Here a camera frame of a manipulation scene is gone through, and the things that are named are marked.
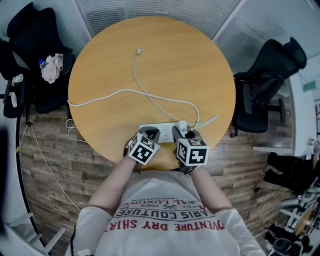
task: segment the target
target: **white cable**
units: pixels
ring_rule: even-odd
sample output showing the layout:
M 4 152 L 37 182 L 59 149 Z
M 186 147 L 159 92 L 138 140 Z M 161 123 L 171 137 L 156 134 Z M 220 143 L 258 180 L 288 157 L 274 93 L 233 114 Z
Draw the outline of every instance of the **white cable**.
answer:
M 69 100 L 67 100 L 69 105 L 71 105 L 73 107 L 80 107 L 80 106 L 84 106 L 84 105 L 87 105 L 87 104 L 90 104 L 90 103 L 93 103 L 93 102 L 97 102 L 97 101 L 100 101 L 100 100 L 107 99 L 107 98 L 112 97 L 113 95 L 116 95 L 116 94 L 121 93 L 121 92 L 134 92 L 134 93 L 137 93 L 137 94 L 146 95 L 160 111 L 162 111 L 164 114 L 166 114 L 167 116 L 171 117 L 172 119 L 174 119 L 176 121 L 181 121 L 181 120 L 178 119 L 178 118 L 175 118 L 174 116 L 172 116 L 171 114 L 169 114 L 168 112 L 163 110 L 152 98 L 157 98 L 157 99 L 161 99 L 161 100 L 165 100 L 165 101 L 169 101 L 169 102 L 178 102 L 178 103 L 185 103 L 185 104 L 191 105 L 194 108 L 195 112 L 196 112 L 196 122 L 195 123 L 194 122 L 187 122 L 188 125 L 194 125 L 194 127 L 190 129 L 191 131 L 193 131 L 193 130 L 195 130 L 197 128 L 199 129 L 199 128 L 202 128 L 202 127 L 206 126 L 207 124 L 211 123 L 213 120 L 215 120 L 219 116 L 217 114 L 216 116 L 214 116 L 213 118 L 211 118 L 210 120 L 208 120 L 206 122 L 199 122 L 200 114 L 199 114 L 198 108 L 194 104 L 192 104 L 191 102 L 188 102 L 188 101 L 185 101 L 185 100 L 178 100 L 178 99 L 170 99 L 170 98 L 160 97 L 160 96 L 156 96 L 156 95 L 152 95 L 152 94 L 147 93 L 147 91 L 143 88 L 143 86 L 139 82 L 139 80 L 137 78 L 137 75 L 136 75 L 136 62 L 137 62 L 137 59 L 138 59 L 140 53 L 142 53 L 142 52 L 143 52 L 143 49 L 139 49 L 138 52 L 137 52 L 137 55 L 135 57 L 135 60 L 134 60 L 134 63 L 133 63 L 133 75 L 134 75 L 135 81 L 140 86 L 140 88 L 143 90 L 143 92 L 138 91 L 138 90 L 133 90 L 133 89 L 121 89 L 121 90 L 117 90 L 116 92 L 114 92 L 114 93 L 112 93 L 110 95 L 107 95 L 107 96 L 104 96 L 104 97 L 100 97 L 100 98 L 96 98 L 96 99 L 93 99 L 93 100 L 90 100 L 90 101 L 87 101 L 87 102 L 84 102 L 84 103 L 81 103 L 81 104 L 72 104 Z
M 84 142 L 84 143 L 88 143 L 85 140 L 82 139 L 78 139 L 78 138 L 73 138 L 71 137 L 71 135 L 69 134 L 71 129 L 77 129 L 76 124 L 72 125 L 72 126 L 68 126 L 68 121 L 73 120 L 73 118 L 68 119 L 67 121 L 65 121 L 65 126 L 68 128 L 68 136 L 70 139 L 73 139 L 74 141 L 78 141 L 78 142 Z
M 23 132 L 23 135 L 22 135 L 22 138 L 21 138 L 21 142 L 20 142 L 20 145 L 19 145 L 19 150 L 20 150 L 22 141 L 23 141 L 23 139 L 24 139 L 24 136 L 25 136 L 25 133 L 26 133 L 27 128 L 28 128 L 28 126 L 26 126 L 25 129 L 24 129 L 24 132 Z M 74 203 L 74 201 L 72 201 L 72 199 L 67 195 L 67 193 L 65 192 L 64 188 L 61 186 L 60 182 L 57 180 L 54 172 L 51 170 L 51 168 L 50 168 L 50 166 L 49 166 L 49 164 L 48 164 L 48 162 L 47 162 L 47 160 L 46 160 L 46 158 L 45 158 L 45 156 L 44 156 L 44 153 L 42 152 L 42 150 L 41 150 L 41 148 L 40 148 L 40 145 L 39 145 L 37 136 L 36 136 L 36 134 L 35 134 L 35 131 L 34 131 L 34 128 L 33 128 L 32 125 L 31 125 L 31 128 L 32 128 L 33 135 L 34 135 L 34 137 L 35 137 L 36 144 L 38 145 L 38 148 L 39 148 L 39 150 L 40 150 L 40 152 L 41 152 L 41 155 L 42 155 L 42 157 L 43 157 L 43 160 L 44 160 L 44 162 L 46 163 L 46 166 L 48 166 L 49 170 L 51 171 L 51 173 L 52 173 L 55 181 L 59 184 L 59 186 L 60 186 L 60 188 L 62 189 L 63 193 L 64 193 L 65 196 L 71 201 L 71 203 L 72 203 L 79 211 L 81 211 L 80 208 L 79 208 L 78 206 L 76 206 L 76 204 Z

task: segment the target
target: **table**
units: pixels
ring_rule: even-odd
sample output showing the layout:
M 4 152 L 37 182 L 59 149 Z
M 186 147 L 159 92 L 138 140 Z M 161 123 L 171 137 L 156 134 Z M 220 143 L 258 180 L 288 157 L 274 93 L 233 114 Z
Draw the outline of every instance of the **table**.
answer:
M 120 89 L 141 91 L 136 74 L 149 94 L 192 102 L 200 122 L 219 117 L 199 129 L 213 147 L 231 122 L 236 92 L 229 64 L 216 45 L 194 27 L 164 17 L 137 17 L 107 27 L 82 50 L 72 69 L 68 99 L 81 104 Z M 196 121 L 194 109 L 183 103 L 155 101 L 171 115 L 187 122 Z M 99 154 L 118 163 L 126 141 L 140 124 L 174 120 L 162 113 L 145 95 L 121 92 L 108 99 L 73 107 L 70 111 L 83 138 Z M 161 144 L 146 166 L 169 170 L 178 164 L 173 143 Z

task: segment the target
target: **white power strip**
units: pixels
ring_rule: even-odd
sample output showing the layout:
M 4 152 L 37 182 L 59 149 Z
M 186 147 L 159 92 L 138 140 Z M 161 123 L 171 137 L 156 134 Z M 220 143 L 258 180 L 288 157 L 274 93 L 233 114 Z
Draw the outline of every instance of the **white power strip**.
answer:
M 161 143 L 172 143 L 174 142 L 174 138 L 172 136 L 172 127 L 176 126 L 182 136 L 187 133 L 187 122 L 179 121 L 179 122 L 164 122 L 164 123 L 150 123 L 150 124 L 141 124 L 142 127 L 154 127 L 160 131 L 160 138 L 158 144 Z

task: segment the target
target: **wooden floor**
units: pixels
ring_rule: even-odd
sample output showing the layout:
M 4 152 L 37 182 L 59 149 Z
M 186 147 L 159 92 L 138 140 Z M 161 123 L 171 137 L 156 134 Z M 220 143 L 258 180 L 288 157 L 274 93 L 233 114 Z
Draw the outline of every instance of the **wooden floor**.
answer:
M 269 131 L 264 134 L 240 132 L 236 138 L 229 137 L 229 131 L 212 150 L 206 169 L 238 209 L 249 230 L 261 246 L 265 246 L 262 234 L 271 222 L 282 222 L 275 206 L 290 192 L 262 182 L 266 168 L 266 154 L 252 151 L 256 144 L 270 142 L 271 138 L 284 145 L 291 144 L 292 121 L 290 99 L 286 99 L 287 123 L 281 126 L 279 114 L 270 115 Z M 65 126 L 66 108 L 62 107 L 48 114 L 36 114 L 31 107 L 30 121 L 38 138 L 43 154 L 56 178 L 75 204 L 82 208 L 101 182 L 108 176 L 115 164 L 95 152 L 88 144 L 69 139 Z M 20 139 L 24 128 L 21 117 Z M 80 134 L 74 129 L 71 133 Z M 61 228 L 66 232 L 51 251 L 52 255 L 64 255 L 73 233 L 79 211 L 64 196 L 54 180 L 38 149 L 31 128 L 28 128 L 20 148 L 20 164 L 23 185 L 34 220 L 48 242 Z M 257 187 L 272 189 L 260 190 Z

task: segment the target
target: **water bottle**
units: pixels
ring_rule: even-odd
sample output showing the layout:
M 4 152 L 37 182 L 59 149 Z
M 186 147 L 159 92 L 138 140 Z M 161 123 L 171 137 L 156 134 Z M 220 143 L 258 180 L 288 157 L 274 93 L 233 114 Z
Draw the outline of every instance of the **water bottle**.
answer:
M 43 70 L 48 63 L 46 63 L 46 61 L 43 59 L 39 59 L 38 64 L 40 68 Z

